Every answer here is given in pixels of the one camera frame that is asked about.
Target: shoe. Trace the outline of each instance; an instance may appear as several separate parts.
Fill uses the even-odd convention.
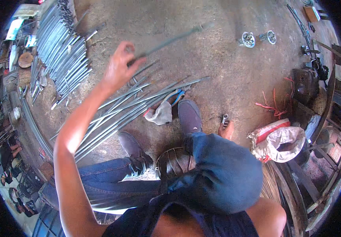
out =
[[[133,135],[126,131],[122,131],[119,133],[118,139],[130,160],[134,159],[140,163],[144,163],[144,171],[149,170],[154,166],[153,159],[144,152]]]
[[[184,136],[202,131],[202,120],[194,101],[183,99],[178,103],[178,117]]]

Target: concrete floor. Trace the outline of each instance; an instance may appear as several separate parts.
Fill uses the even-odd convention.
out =
[[[293,0],[290,5],[307,24],[301,1]],[[137,51],[142,51],[200,23],[214,22],[213,28],[150,55],[148,62],[159,59],[159,63],[141,75],[157,69],[148,79],[155,82],[146,89],[151,92],[187,75],[190,77],[186,81],[211,76],[211,80],[192,85],[185,97],[199,106],[203,130],[208,134],[217,131],[221,116],[228,113],[236,125],[233,140],[245,147],[250,146],[246,138],[249,132],[278,119],[272,112],[255,105],[255,102],[264,103],[262,91],[268,101],[272,101],[275,88],[277,105],[282,107],[285,94],[291,91],[290,83],[283,78],[289,76],[291,69],[302,68],[310,59],[301,54],[300,47],[306,42],[284,1],[75,0],[77,16],[81,16],[86,9],[90,12],[77,29],[80,33],[107,22],[87,43],[93,71],[70,97],[67,109],[62,104],[50,110],[55,95],[51,82],[38,97],[31,111],[47,139],[55,134],[70,112],[102,78],[109,56],[122,40],[132,41]],[[338,44],[330,21],[313,25],[316,32],[311,32],[312,38],[327,45]],[[277,35],[275,45],[257,40],[252,49],[238,46],[237,39],[244,31],[258,36],[268,30],[273,30]],[[331,53],[320,50],[322,62],[331,73]],[[181,144],[178,118],[157,126],[138,117],[124,130],[131,132],[154,159],[166,149]],[[117,135],[114,135],[78,165],[94,164],[124,155]]]

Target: hand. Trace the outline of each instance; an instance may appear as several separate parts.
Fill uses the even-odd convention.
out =
[[[227,125],[227,127],[225,127],[225,129],[223,129],[223,123],[220,123],[220,126],[218,128],[218,135],[220,135],[221,137],[227,140],[231,140],[233,132],[234,132],[234,122],[229,121],[229,124]]]
[[[135,59],[134,52],[135,47],[131,42],[121,42],[115,53],[110,57],[110,62],[101,80],[103,86],[119,90],[131,79],[140,64],[146,61],[146,58],[140,58],[128,68],[127,63]]]

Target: bundle of metal rods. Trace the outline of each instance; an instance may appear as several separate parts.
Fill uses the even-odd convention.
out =
[[[108,101],[107,103],[103,104],[101,108],[111,104],[112,102],[115,102],[114,105],[111,106],[109,110],[107,110],[103,116],[99,117],[98,119],[93,120],[90,123],[88,132],[86,133],[80,147],[78,148],[75,159],[76,163],[79,162],[82,158],[84,158],[87,154],[89,154],[92,150],[94,150],[96,147],[101,145],[104,141],[106,141],[108,138],[110,138],[112,135],[114,135],[117,131],[119,131],[121,128],[126,126],[128,123],[133,121],[136,117],[138,117],[140,114],[144,113],[146,110],[148,110],[150,107],[155,105],[156,103],[163,100],[170,92],[175,91],[178,88],[182,88],[184,86],[200,82],[202,80],[210,79],[210,77],[204,77],[200,79],[193,80],[188,83],[183,83],[177,86],[174,86],[177,82],[171,83],[167,87],[163,88],[157,93],[154,93],[150,96],[147,96],[146,98],[142,99],[143,96],[138,97],[134,99],[133,101],[121,105],[125,100],[135,95],[137,92],[140,91],[141,88],[144,88],[147,86],[147,84],[144,84],[142,86],[138,86],[139,83],[141,83],[144,79],[142,78],[139,80],[128,92],[122,94],[121,96],[116,97],[115,99],[112,99]],[[110,121],[111,118],[125,110],[126,108],[133,107],[131,110],[124,113],[121,117],[116,119],[114,122],[112,122],[110,125],[108,125],[106,128],[104,128],[101,132],[94,135],[93,137],[89,137],[90,134],[99,126],[104,124],[107,121]]]
[[[31,130],[33,131],[37,141],[39,142],[40,146],[44,149],[46,155],[53,161],[53,149],[52,147],[47,143],[47,141],[45,140],[45,138],[43,137],[43,135],[40,133],[34,118],[32,117],[31,111],[30,111],[30,107],[28,106],[27,102],[26,102],[26,98],[23,95],[23,91],[20,88],[20,92],[21,92],[21,102],[22,102],[22,110],[26,116],[26,120],[28,122],[28,125],[31,127]]]
[[[73,30],[73,16],[67,1],[59,0],[43,14],[36,35],[38,57],[45,64],[45,74],[50,73],[61,99],[64,101],[89,76],[85,39]],[[32,67],[31,78],[37,80],[39,69]]]

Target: blue-handled pliers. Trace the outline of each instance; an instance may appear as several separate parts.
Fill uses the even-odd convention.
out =
[[[164,102],[167,101],[169,98],[171,98],[172,96],[177,95],[177,94],[178,94],[178,96],[177,96],[175,102],[172,103],[172,107],[173,107],[178,101],[180,101],[180,100],[182,99],[182,97],[185,96],[185,91],[183,91],[181,88],[176,89],[175,91],[169,93],[169,94],[163,99],[163,101],[162,101],[161,103],[164,103]]]

